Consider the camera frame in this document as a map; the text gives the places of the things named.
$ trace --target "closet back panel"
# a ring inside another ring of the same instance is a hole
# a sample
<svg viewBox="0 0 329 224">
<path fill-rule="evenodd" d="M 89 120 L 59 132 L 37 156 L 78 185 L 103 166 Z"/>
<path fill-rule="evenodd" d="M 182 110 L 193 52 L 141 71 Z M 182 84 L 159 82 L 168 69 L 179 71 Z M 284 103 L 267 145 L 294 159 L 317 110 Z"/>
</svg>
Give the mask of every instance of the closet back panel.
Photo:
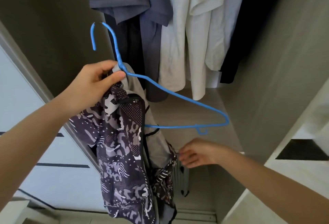
<svg viewBox="0 0 329 224">
<path fill-rule="evenodd" d="M 220 95 L 243 150 L 264 163 L 329 77 L 329 0 L 280 0 Z"/>
<path fill-rule="evenodd" d="M 96 28 L 92 49 L 90 26 L 104 16 L 89 0 L 0 0 L 0 9 L 0 20 L 54 96 L 83 65 L 113 59 L 105 28 Z"/>
</svg>

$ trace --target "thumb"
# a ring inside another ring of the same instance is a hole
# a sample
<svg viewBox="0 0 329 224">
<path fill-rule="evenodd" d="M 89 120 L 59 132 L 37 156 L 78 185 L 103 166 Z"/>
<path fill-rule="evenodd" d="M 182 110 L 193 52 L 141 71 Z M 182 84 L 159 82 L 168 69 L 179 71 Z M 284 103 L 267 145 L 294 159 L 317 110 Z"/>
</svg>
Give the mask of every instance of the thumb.
<svg viewBox="0 0 329 224">
<path fill-rule="evenodd" d="M 109 89 L 112 85 L 114 85 L 115 83 L 121 81 L 124 79 L 124 77 L 126 76 L 125 72 L 122 71 L 118 71 L 115 72 L 113 74 L 111 74 L 110 76 L 104 78 L 103 80 L 97 82 L 102 88 L 104 88 L 104 90 Z"/>
</svg>

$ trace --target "hanger hook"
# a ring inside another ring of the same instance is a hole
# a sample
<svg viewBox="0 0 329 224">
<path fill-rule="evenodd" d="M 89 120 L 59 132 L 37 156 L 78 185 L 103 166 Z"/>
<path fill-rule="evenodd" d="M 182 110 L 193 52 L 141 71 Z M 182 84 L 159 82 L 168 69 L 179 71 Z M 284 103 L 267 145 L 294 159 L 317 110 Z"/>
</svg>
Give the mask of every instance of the hanger hook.
<svg viewBox="0 0 329 224">
<path fill-rule="evenodd" d="M 205 131 L 202 132 L 202 131 L 200 130 L 200 128 L 196 127 L 196 130 L 198 131 L 199 135 L 207 135 L 207 134 L 208 134 L 208 130 L 207 130 L 207 129 L 205 129 Z"/>
<path fill-rule="evenodd" d="M 116 37 L 113 29 L 108 24 L 106 24 L 105 22 L 99 22 L 99 23 L 101 23 L 103 26 L 105 26 L 109 30 L 109 32 L 112 34 L 113 43 L 114 43 L 114 50 L 115 50 L 115 54 L 117 56 L 117 61 L 118 61 L 119 68 L 122 71 L 124 71 L 125 73 L 127 73 L 128 71 L 127 71 L 125 65 L 122 62 L 121 55 L 120 55 L 120 52 L 119 52 L 117 37 Z M 94 29 L 95 29 L 95 22 L 92 24 L 92 26 L 90 28 L 90 37 L 92 39 L 93 50 L 96 51 L 96 42 L 95 42 L 95 37 L 94 37 Z"/>
</svg>

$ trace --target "hand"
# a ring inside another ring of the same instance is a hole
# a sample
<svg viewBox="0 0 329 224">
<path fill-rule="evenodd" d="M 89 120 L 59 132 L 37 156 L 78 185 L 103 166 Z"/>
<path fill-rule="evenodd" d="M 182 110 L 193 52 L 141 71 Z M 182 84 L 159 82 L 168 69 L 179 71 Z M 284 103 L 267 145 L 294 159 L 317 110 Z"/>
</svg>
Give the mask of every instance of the hand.
<svg viewBox="0 0 329 224">
<path fill-rule="evenodd" d="M 194 168 L 207 164 L 217 164 L 217 157 L 221 147 L 224 146 L 200 138 L 195 138 L 179 150 L 178 159 L 187 168 Z"/>
<path fill-rule="evenodd" d="M 101 80 L 103 73 L 116 64 L 116 61 L 105 60 L 85 65 L 72 83 L 54 100 L 60 102 L 68 117 L 94 106 L 113 84 L 126 76 L 125 72 L 118 71 Z"/>
</svg>

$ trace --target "person's left hand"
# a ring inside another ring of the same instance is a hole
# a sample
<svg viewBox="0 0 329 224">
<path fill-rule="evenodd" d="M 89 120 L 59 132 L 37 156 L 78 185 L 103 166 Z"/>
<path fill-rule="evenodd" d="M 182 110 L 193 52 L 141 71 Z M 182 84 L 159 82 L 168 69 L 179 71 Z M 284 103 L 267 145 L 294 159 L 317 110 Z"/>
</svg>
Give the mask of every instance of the person's left hand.
<svg viewBox="0 0 329 224">
<path fill-rule="evenodd" d="M 125 72 L 118 71 L 101 79 L 103 73 L 111 70 L 116 64 L 116 61 L 105 60 L 85 65 L 72 83 L 55 98 L 69 117 L 94 106 L 113 84 L 126 76 Z"/>
</svg>

